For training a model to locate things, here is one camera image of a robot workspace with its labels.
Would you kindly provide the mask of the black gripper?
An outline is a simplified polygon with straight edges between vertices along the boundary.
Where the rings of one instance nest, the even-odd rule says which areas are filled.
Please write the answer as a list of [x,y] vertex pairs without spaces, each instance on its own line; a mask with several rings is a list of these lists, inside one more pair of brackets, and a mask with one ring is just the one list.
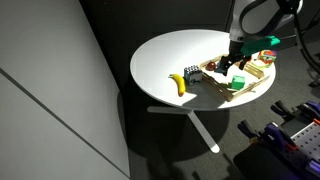
[[243,42],[230,41],[229,42],[229,54],[227,56],[223,56],[220,61],[220,65],[222,66],[224,73],[226,76],[228,73],[228,69],[236,62],[240,61],[239,69],[243,70],[244,66],[248,61],[251,60],[251,55],[245,55],[241,49],[244,46]]

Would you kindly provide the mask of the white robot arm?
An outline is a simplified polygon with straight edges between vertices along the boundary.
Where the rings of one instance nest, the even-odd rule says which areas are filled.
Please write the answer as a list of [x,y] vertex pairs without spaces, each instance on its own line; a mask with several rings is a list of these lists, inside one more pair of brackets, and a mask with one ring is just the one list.
[[278,45],[271,33],[295,19],[302,6],[303,0],[235,0],[229,54],[218,63],[218,71],[226,76],[236,62],[243,69],[252,54]]

